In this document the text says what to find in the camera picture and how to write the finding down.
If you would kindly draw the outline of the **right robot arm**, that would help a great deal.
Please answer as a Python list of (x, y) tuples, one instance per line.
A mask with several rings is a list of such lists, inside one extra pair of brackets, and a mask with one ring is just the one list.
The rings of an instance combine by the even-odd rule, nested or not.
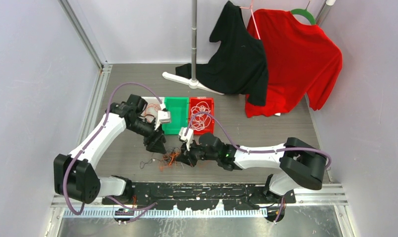
[(199, 160), (213, 160), (227, 171), (249, 168), (271, 168), (264, 198), (271, 203), (295, 188), (320, 190), (325, 169), (331, 164), (327, 153), (302, 140), (289, 137), (285, 143), (270, 147), (247, 147), (223, 143), (212, 133), (199, 137), (198, 141), (184, 139), (177, 162), (191, 167)]

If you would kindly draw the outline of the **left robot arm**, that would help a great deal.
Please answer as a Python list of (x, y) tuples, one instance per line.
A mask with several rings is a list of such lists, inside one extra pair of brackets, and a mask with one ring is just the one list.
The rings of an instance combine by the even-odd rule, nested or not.
[(142, 116), (147, 105), (144, 98), (133, 94), (125, 102), (112, 103), (109, 113), (102, 117), (89, 137), (69, 154), (59, 154), (54, 159), (55, 192), (85, 204), (108, 196), (122, 204), (131, 202), (135, 191), (130, 179), (117, 175), (99, 177), (95, 167), (111, 143), (125, 130), (141, 135), (148, 152), (166, 153), (162, 124), (171, 121), (170, 111), (161, 103), (157, 116), (148, 121)]

